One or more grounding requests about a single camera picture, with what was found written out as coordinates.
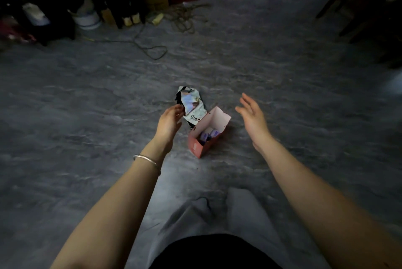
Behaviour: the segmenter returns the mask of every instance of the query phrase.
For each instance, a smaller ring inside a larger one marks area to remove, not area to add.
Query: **crumpled packaging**
[[[190,128],[193,128],[207,114],[204,103],[197,89],[187,86],[179,86],[176,94],[177,104],[182,104],[185,109],[184,119]]]

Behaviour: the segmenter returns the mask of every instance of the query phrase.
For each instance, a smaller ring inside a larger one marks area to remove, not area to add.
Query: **concrete floor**
[[[292,212],[234,110],[241,92],[259,100],[273,134],[314,172],[402,237],[402,152],[395,75],[375,63],[370,41],[337,34],[348,19],[315,14],[327,0],[204,0],[194,35],[163,21],[139,42],[163,44],[155,62],[129,44],[58,40],[0,55],[0,259],[2,268],[50,266],[70,232],[152,138],[179,85],[207,109],[232,116],[201,160],[187,126],[144,217],[127,268],[143,268],[150,243],[185,200],[208,196],[224,217],[229,186],[249,188],[301,268],[328,265]],[[102,27],[93,38],[129,40],[140,27]]]

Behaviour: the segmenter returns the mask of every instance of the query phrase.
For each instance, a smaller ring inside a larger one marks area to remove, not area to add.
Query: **bracelet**
[[[144,155],[134,155],[133,160],[135,160],[136,157],[143,158],[143,159],[145,159],[145,160],[148,160],[148,161],[151,162],[152,164],[154,164],[155,167],[156,167],[156,169],[158,170],[158,176],[160,176],[160,170],[161,170],[161,169],[159,168],[159,166],[156,164],[155,161],[153,161],[152,159],[150,159],[150,158],[148,158],[147,156],[144,156]]]

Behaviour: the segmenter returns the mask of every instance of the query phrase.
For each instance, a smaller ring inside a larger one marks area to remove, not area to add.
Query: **open cardboard box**
[[[188,134],[188,149],[194,155],[196,155],[196,157],[201,158],[201,156],[209,150],[211,145],[216,142],[220,135],[222,135],[231,118],[232,117],[228,114],[225,114],[222,109],[220,109],[218,106],[215,106]],[[201,145],[197,138],[202,131],[208,127],[217,129],[220,134],[207,141],[204,145]]]

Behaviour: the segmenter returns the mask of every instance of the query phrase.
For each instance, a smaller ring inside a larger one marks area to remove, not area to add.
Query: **forearm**
[[[400,245],[364,210],[273,138],[267,138],[262,155],[333,268],[401,267]]]
[[[161,166],[166,152],[151,140],[141,154]],[[157,179],[156,167],[137,158],[78,224],[52,269],[123,268]]]

